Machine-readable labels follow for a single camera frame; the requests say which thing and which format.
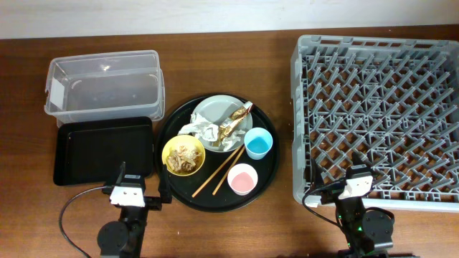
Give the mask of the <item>round black serving tray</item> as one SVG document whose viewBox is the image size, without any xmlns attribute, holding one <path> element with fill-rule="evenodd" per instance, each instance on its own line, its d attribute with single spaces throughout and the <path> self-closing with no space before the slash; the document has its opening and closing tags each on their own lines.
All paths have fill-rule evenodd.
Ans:
<svg viewBox="0 0 459 258">
<path fill-rule="evenodd" d="M 201 95 L 187 100 L 165 119 L 158 134 L 154 137 L 156 142 L 154 143 L 153 156 L 157 174 L 163 173 L 161 153 L 167 141 L 177 135 L 179 129 L 186 124 L 186 121 L 190 120 L 192 110 L 207 97 L 207 95 Z M 256 128 L 266 129 L 273 137 L 273 146 L 263 159 L 256 161 L 243 153 L 238 160 L 239 163 L 251 165 L 257 172 L 258 182 L 255 188 L 247 195 L 240 196 L 230 188 L 227 182 L 224 182 L 216 194 L 213 194 L 213 190 L 228 170 L 228 167 L 224 167 L 196 196 L 192 196 L 199 186 L 230 156 L 228 153 L 215 153 L 208 150 L 204 165 L 194 175 L 175 176 L 171 173 L 168 174 L 173 197 L 196 210 L 226 212 L 248 205 L 269 187 L 280 165 L 278 134 L 269 117 L 260 108 L 256 107 L 251 115 L 253 125 Z"/>
</svg>

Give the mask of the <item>pink plastic cup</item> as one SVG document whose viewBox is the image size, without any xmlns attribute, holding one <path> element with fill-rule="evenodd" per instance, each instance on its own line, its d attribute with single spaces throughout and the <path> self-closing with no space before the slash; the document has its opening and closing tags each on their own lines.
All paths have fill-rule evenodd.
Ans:
<svg viewBox="0 0 459 258">
<path fill-rule="evenodd" d="M 257 171 L 249 164 L 235 165 L 227 177 L 229 187 L 239 196 L 248 195 L 257 185 Z"/>
</svg>

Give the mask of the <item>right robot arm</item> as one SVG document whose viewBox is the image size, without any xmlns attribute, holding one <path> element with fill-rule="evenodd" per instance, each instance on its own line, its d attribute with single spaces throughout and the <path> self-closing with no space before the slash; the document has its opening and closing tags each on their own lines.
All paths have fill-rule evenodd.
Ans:
<svg viewBox="0 0 459 258">
<path fill-rule="evenodd" d="M 376 173 L 358 154 L 351 155 L 351 166 L 345 176 L 325 184 L 315 178 L 305 197 L 318 194 L 322 204 L 333 203 L 335 220 L 319 218 L 337 226 L 346 238 L 348 248 L 338 251 L 338 257 L 388 257 L 393 247 L 394 214 L 378 207 L 365 207 L 363 198 L 373 190 Z"/>
</svg>

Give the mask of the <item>blue plastic cup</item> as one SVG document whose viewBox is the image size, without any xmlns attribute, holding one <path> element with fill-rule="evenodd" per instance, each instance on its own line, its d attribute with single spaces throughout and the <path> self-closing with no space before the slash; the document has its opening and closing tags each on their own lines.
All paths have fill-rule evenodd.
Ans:
<svg viewBox="0 0 459 258">
<path fill-rule="evenodd" d="M 272 148 L 273 137 L 264 128 L 252 128 L 246 132 L 244 144 L 247 154 L 251 159 L 261 160 Z"/>
</svg>

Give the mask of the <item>white napkin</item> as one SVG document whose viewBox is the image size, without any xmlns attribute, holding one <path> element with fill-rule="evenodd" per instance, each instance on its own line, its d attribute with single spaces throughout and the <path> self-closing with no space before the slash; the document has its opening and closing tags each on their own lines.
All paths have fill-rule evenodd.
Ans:
<svg viewBox="0 0 459 258">
<path fill-rule="evenodd" d="M 194 134 L 196 138 L 214 142 L 218 139 L 219 126 L 209 122 L 199 113 L 191 114 L 191 122 L 184 125 L 178 132 L 179 135 Z"/>
</svg>

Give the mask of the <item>peanut shells and rice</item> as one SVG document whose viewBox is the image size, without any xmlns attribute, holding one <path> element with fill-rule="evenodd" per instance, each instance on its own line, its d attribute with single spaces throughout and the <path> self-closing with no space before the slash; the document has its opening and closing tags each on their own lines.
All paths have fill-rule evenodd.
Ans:
<svg viewBox="0 0 459 258">
<path fill-rule="evenodd" d="M 194 145 L 179 145 L 171 148 L 166 162 L 173 173 L 185 175 L 197 169 L 201 156 L 202 153 Z"/>
</svg>

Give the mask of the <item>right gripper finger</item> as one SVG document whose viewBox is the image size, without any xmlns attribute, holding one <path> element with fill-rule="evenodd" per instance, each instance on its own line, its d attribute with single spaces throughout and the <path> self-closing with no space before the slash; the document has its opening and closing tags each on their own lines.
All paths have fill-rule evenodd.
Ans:
<svg viewBox="0 0 459 258">
<path fill-rule="evenodd" d="M 368 171 L 371 172 L 373 176 L 377 174 L 372 168 L 372 164 L 369 161 L 364 161 L 357 152 L 352 153 L 351 160 L 352 160 L 353 166 L 363 165 L 364 167 L 367 168 Z"/>
<path fill-rule="evenodd" d="M 311 160 L 311 184 L 313 187 L 323 187 L 325 183 L 323 182 L 322 174 L 323 169 L 320 167 L 315 159 Z"/>
</svg>

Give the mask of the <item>gold foil wrapper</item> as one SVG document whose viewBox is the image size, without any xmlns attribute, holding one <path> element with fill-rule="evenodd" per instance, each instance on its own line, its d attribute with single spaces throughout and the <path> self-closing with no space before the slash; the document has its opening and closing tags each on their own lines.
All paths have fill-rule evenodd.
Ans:
<svg viewBox="0 0 459 258">
<path fill-rule="evenodd" d="M 217 141 L 212 143 L 212 147 L 219 147 L 221 140 L 231 135 L 237 126 L 250 114 L 253 108 L 253 103 L 247 101 L 243 106 L 234 111 L 223 123 L 219 126 L 219 133 Z"/>
</svg>

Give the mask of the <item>black rectangular tray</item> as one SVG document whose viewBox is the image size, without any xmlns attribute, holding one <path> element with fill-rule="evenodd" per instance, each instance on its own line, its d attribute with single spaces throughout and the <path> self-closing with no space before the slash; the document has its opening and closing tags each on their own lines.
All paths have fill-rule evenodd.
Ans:
<svg viewBox="0 0 459 258">
<path fill-rule="evenodd" d="M 57 131 L 53 181 L 57 186 L 105 183 L 122 161 L 128 174 L 152 174 L 150 118 L 67 123 Z"/>
</svg>

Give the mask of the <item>wooden chopstick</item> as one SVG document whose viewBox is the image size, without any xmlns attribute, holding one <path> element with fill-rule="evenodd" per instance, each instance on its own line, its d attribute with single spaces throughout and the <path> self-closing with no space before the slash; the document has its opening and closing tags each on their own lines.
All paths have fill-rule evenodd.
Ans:
<svg viewBox="0 0 459 258">
<path fill-rule="evenodd" d="M 191 195 L 194 198 L 218 173 L 219 171 L 225 167 L 225 165 L 232 159 L 233 156 L 240 152 L 242 147 L 238 147 L 234 150 L 229 157 L 207 178 L 207 180 Z"/>
<path fill-rule="evenodd" d="M 242 146 L 240 152 L 237 154 L 236 158 L 233 160 L 232 164 L 228 168 L 227 172 L 224 174 L 220 182 L 217 184 L 216 188 L 213 190 L 212 195 L 215 196 L 218 190 L 221 188 L 222 184 L 224 183 L 225 180 L 227 180 L 227 177 L 229 175 L 230 170 L 236 165 L 236 163 L 239 161 L 240 157 L 242 154 L 245 152 L 246 147 Z"/>
</svg>

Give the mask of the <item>yellow bowl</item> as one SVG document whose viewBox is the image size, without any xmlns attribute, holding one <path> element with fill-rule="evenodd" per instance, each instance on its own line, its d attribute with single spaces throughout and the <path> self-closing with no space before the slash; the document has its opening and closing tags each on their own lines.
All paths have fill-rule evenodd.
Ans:
<svg viewBox="0 0 459 258">
<path fill-rule="evenodd" d="M 200 164 L 198 165 L 197 169 L 190 174 L 180 175 L 180 174 L 173 173 L 171 169 L 169 168 L 169 165 L 166 162 L 166 158 L 168 157 L 171 148 L 178 147 L 179 145 L 187 145 L 187 146 L 194 145 L 199 150 L 199 152 L 202 153 Z M 206 152 L 205 152 L 204 146 L 197 138 L 195 138 L 192 135 L 178 135 L 178 136 L 173 137 L 163 147 L 162 154 L 161 154 L 162 163 L 166 164 L 168 168 L 168 172 L 174 174 L 175 176 L 190 176 L 190 175 L 195 174 L 204 165 L 205 158 L 206 158 Z"/>
</svg>

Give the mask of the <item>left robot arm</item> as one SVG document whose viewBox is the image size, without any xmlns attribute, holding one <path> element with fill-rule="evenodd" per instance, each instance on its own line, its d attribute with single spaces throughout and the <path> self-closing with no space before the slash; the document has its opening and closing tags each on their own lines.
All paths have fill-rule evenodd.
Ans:
<svg viewBox="0 0 459 258">
<path fill-rule="evenodd" d="M 139 257 L 147 226 L 148 213 L 162 210 L 163 204 L 172 201 L 167 173 L 159 174 L 158 196 L 145 196 L 145 177 L 126 173 L 122 162 L 119 172 L 105 184 L 104 194 L 112 205 L 120 209 L 116 221 L 105 224 L 98 233 L 101 257 Z"/>
</svg>

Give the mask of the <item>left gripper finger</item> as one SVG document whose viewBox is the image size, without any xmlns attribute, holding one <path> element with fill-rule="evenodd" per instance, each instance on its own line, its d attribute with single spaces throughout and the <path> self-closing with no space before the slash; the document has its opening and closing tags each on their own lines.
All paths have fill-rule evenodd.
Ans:
<svg viewBox="0 0 459 258">
<path fill-rule="evenodd" d="M 158 177 L 158 192 L 160 193 L 161 203 L 170 204 L 172 202 L 172 195 L 168 177 L 168 168 L 166 164 L 162 165 L 162 168 L 158 173 Z"/>
<path fill-rule="evenodd" d="M 116 186 L 121 183 L 126 173 L 126 162 L 122 161 L 116 172 L 113 172 L 107 180 L 107 186 Z"/>
</svg>

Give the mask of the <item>grey round plate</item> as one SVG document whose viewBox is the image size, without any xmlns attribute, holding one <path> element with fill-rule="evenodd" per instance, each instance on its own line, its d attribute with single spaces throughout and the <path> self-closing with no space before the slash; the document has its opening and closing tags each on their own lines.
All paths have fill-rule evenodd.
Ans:
<svg viewBox="0 0 459 258">
<path fill-rule="evenodd" d="M 220 125 L 234 111 L 244 105 L 244 101 L 229 95 L 215 95 L 202 100 L 192 113 L 199 113 L 209 122 Z M 249 114 L 237 127 L 235 132 L 243 130 L 244 133 L 238 135 L 239 140 L 229 149 L 234 151 L 244 144 L 244 136 L 247 131 L 252 129 L 252 115 Z"/>
</svg>

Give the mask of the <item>small white tissue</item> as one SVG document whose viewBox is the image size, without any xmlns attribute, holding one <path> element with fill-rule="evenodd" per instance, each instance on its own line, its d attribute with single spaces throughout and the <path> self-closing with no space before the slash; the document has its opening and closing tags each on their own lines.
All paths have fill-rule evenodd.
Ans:
<svg viewBox="0 0 459 258">
<path fill-rule="evenodd" d="M 244 136 L 244 130 L 235 130 L 231 135 L 221 140 L 222 150 L 226 152 L 239 148 L 242 145 Z"/>
</svg>

